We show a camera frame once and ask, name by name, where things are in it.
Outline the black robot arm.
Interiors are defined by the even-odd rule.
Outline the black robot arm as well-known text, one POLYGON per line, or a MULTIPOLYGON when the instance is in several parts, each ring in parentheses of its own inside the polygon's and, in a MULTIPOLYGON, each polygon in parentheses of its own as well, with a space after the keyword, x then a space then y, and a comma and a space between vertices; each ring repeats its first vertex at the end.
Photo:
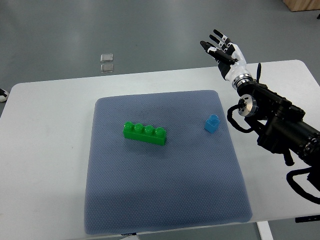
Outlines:
POLYGON ((306 192, 295 180, 306 175, 320 188, 320 132, 303 121, 305 111, 285 97, 268 89, 245 70, 228 76, 240 99, 227 111, 227 120, 242 133, 256 132, 257 144, 273 154, 282 154, 287 166, 293 166, 295 153, 308 167, 286 175, 290 187, 304 199, 319 204, 320 199, 306 192))

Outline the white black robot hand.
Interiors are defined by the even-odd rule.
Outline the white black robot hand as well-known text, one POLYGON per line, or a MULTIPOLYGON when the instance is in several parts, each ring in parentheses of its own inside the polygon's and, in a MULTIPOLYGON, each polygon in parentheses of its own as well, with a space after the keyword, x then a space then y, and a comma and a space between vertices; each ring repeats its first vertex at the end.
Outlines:
POLYGON ((214 29, 209 35, 213 43, 200 41, 204 51, 210 55, 218 64, 218 69, 224 80, 232 82, 241 77, 252 78, 247 70, 247 62, 237 44, 229 37, 214 29))

